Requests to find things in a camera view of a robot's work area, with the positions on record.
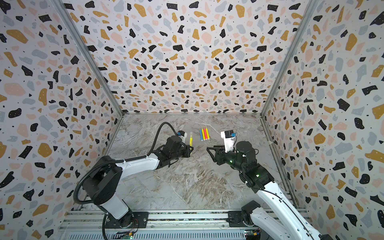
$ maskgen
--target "black mounting plate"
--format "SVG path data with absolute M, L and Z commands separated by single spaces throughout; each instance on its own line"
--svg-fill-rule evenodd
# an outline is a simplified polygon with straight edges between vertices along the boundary
M 229 223 L 229 227 L 250 227 L 243 223 L 241 211 L 228 211 L 227 222 Z
M 120 228 L 118 221 L 114 219 L 113 217 L 110 218 L 109 222 L 105 222 L 105 229 L 116 229 L 119 228 L 121 230 L 126 230 L 126 229 L 137 229 L 137 228 L 146 228 L 147 227 L 147 222 L 148 222 L 148 215 L 149 212 L 133 212 L 133 222 L 134 226 L 130 225 L 128 228 Z

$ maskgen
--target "robotic arm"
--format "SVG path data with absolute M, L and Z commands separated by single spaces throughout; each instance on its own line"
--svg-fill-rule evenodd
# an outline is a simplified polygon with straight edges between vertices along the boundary
M 166 144 L 154 150 L 157 137 L 164 124 L 169 125 L 175 135 L 169 137 Z M 160 125 L 147 155 L 130 159 L 112 159 L 110 156 L 101 157 L 77 184 L 73 195 L 74 201 L 78 204 L 94 203 L 105 213 L 109 213 L 110 218 L 114 218 L 121 228 L 131 225 L 133 212 L 115 193 L 120 179 L 146 170 L 155 170 L 165 166 L 170 167 L 175 163 L 171 163 L 172 160 L 177 161 L 182 157 L 190 157 L 193 147 L 184 143 L 186 137 L 187 134 L 184 131 L 175 132 L 169 123 L 164 122 Z M 79 200 L 78 192 L 81 186 L 91 200 Z
M 236 134 L 233 130 L 221 132 L 221 137 L 224 145 L 207 147 L 212 160 L 217 165 L 226 163 L 238 170 L 242 182 L 263 199 L 282 222 L 270 217 L 260 204 L 251 201 L 242 207 L 241 215 L 245 225 L 259 226 L 275 240 L 332 240 L 329 235 L 321 235 L 295 209 L 272 175 L 257 163 L 251 143 L 240 141 L 234 148 Z

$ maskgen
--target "side wall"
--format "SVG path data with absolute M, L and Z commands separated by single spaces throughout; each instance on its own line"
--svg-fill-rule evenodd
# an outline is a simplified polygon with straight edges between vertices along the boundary
M 301 207 L 333 239 L 384 239 L 383 11 L 319 1 L 265 116 Z
M 125 112 L 257 112 L 307 1 L 64 0 Z
M 49 1 L 1 8 L 0 239 L 53 239 L 118 115 Z

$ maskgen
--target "marble table surface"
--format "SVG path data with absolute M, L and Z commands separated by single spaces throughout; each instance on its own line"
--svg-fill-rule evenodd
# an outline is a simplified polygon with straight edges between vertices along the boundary
M 251 200 L 269 208 L 239 178 L 238 171 L 212 161 L 206 147 L 222 145 L 220 132 L 233 129 L 237 141 L 249 141 L 259 150 L 258 163 L 265 167 L 284 190 L 259 115 L 126 115 L 109 151 L 112 158 L 145 155 L 160 123 L 171 123 L 176 131 L 193 132 L 194 151 L 171 167 L 145 171 L 122 179 L 116 193 L 131 209 L 240 209 Z M 200 141 L 199 129 L 208 125 L 210 140 Z M 164 125 L 156 147 L 165 144 L 172 130 Z M 92 204 L 82 210 L 96 210 Z

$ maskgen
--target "perforated metal panel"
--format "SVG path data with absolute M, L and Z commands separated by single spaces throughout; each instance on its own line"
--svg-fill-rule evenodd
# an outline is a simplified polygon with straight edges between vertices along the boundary
M 119 239 L 121 234 L 106 234 L 108 239 Z M 68 240 L 102 240 L 103 235 L 95 232 L 71 232 Z M 244 230 L 183 230 L 183 231 L 138 231 L 133 239 L 156 240 L 243 240 Z

